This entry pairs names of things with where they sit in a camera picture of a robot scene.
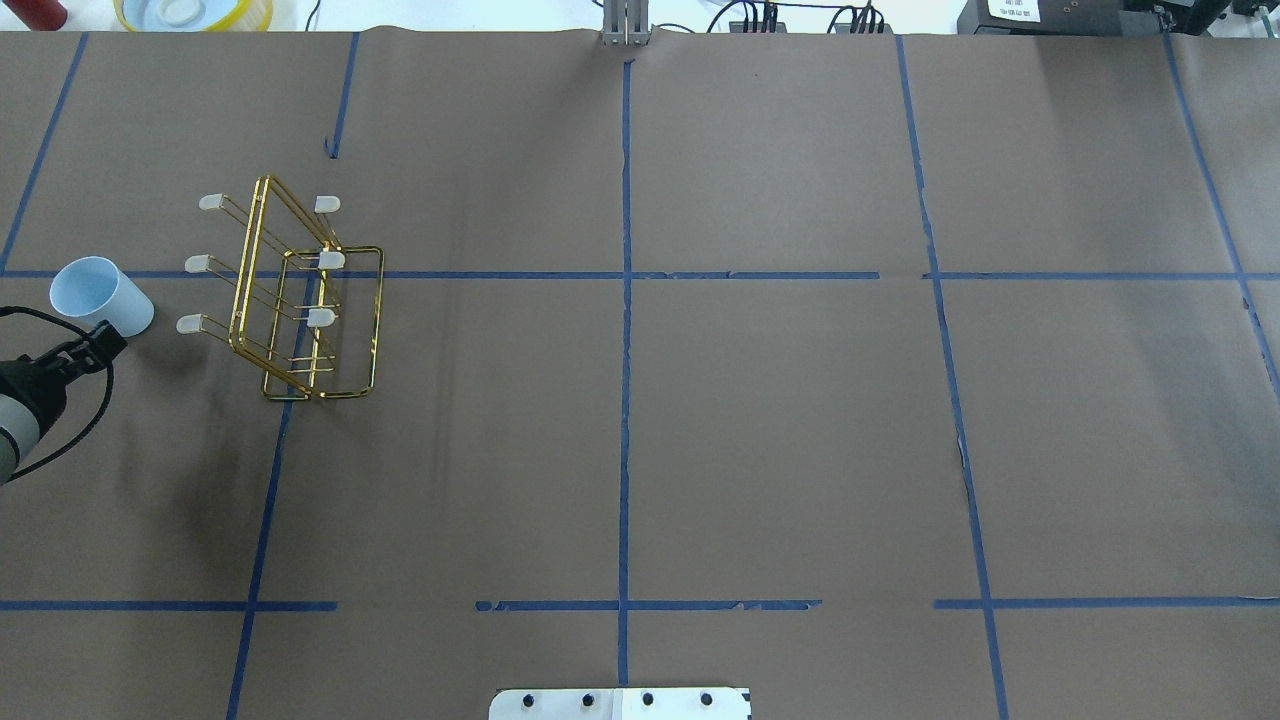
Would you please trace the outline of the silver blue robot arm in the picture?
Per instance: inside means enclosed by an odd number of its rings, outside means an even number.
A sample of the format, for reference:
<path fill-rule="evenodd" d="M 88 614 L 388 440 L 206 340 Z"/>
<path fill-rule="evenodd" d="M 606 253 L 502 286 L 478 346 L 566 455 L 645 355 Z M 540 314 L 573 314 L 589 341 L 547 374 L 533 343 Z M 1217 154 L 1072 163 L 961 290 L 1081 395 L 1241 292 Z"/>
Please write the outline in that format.
<path fill-rule="evenodd" d="M 97 323 L 92 331 L 78 328 L 50 316 L 55 325 L 74 331 L 76 340 L 59 343 L 38 355 L 20 355 L 3 363 L 1 369 L 1 434 L 3 483 L 19 479 L 45 468 L 74 448 L 105 416 L 114 395 L 114 360 L 127 347 L 125 338 L 110 322 Z M 41 439 L 54 428 L 67 409 L 67 388 L 84 375 L 105 374 L 102 398 L 95 414 L 69 441 L 45 457 L 22 468 Z"/>

